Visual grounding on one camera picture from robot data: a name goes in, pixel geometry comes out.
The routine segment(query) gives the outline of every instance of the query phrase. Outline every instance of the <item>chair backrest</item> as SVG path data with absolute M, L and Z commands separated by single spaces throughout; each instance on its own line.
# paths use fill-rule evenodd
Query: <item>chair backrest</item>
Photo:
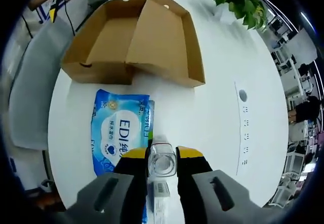
M 29 43 L 9 99 L 9 127 L 14 145 L 48 148 L 48 117 L 61 58 L 73 38 L 62 19 L 46 22 Z

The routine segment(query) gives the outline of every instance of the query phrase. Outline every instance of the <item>cardboard box lid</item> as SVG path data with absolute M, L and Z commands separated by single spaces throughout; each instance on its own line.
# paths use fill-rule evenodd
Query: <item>cardboard box lid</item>
M 173 0 L 111 0 L 74 38 L 62 68 L 78 82 L 131 84 L 134 67 L 185 86 L 205 83 L 188 11 Z
M 126 63 L 185 86 L 205 83 L 190 13 L 173 0 L 147 0 Z

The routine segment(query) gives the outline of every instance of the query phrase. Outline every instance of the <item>package of wet wipes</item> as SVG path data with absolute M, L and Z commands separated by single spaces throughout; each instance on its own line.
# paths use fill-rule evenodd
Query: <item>package of wet wipes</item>
M 151 122 L 149 95 L 116 95 L 98 90 L 91 122 L 96 175 L 112 172 L 129 150 L 147 147 Z

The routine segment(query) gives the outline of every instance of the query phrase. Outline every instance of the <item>table surface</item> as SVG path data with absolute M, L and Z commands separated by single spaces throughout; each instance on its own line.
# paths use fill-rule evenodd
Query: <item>table surface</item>
M 79 84 L 60 71 L 48 127 L 51 168 L 66 207 L 96 176 L 91 154 L 91 116 L 96 92 L 148 94 L 155 100 L 154 134 L 174 146 L 201 151 L 250 191 L 263 206 L 274 194 L 285 164 L 288 116 L 285 95 L 272 57 L 256 30 L 213 16 L 213 0 L 175 0 L 192 16 L 204 62 L 206 84 L 184 88 L 149 74 L 131 86 Z M 239 91 L 247 94 L 246 102 Z M 177 179 L 170 178 L 168 223 L 183 222 Z

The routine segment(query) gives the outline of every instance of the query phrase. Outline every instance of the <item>cable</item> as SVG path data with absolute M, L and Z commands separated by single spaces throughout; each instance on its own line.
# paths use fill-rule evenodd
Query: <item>cable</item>
M 33 38 L 32 34 L 31 34 L 31 32 L 30 32 L 30 29 L 29 29 L 29 26 L 28 26 L 28 23 L 27 23 L 26 19 L 25 19 L 24 16 L 22 16 L 22 15 L 21 15 L 21 17 L 22 17 L 22 19 L 23 19 L 24 22 L 25 22 L 25 25 L 26 25 L 26 28 L 27 28 L 27 30 L 28 30 L 28 33 L 29 33 L 30 38 Z
M 66 10 L 66 0 L 64 0 L 64 10 L 65 10 L 65 14 L 67 16 L 67 19 L 69 20 L 70 22 L 70 25 L 71 25 L 71 28 L 72 28 L 72 32 L 73 32 L 73 36 L 75 36 L 75 31 L 74 31 L 74 28 L 73 28 L 73 25 L 72 25 L 72 22 L 71 22 L 71 19 L 67 13 L 67 10 Z

